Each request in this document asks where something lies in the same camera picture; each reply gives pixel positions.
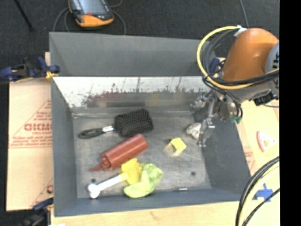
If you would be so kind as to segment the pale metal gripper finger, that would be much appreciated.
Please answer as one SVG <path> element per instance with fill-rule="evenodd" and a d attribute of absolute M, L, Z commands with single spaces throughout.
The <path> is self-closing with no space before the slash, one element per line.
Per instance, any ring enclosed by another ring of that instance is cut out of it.
<path fill-rule="evenodd" d="M 206 147 L 207 140 L 211 137 L 214 129 L 215 129 L 215 125 L 212 123 L 211 118 L 205 119 L 204 138 L 203 138 L 203 146 L 204 147 Z"/>
<path fill-rule="evenodd" d="M 198 137 L 198 144 L 200 147 L 206 146 L 204 143 L 204 134 L 205 134 L 204 126 L 202 124 L 200 124 L 199 137 Z"/>

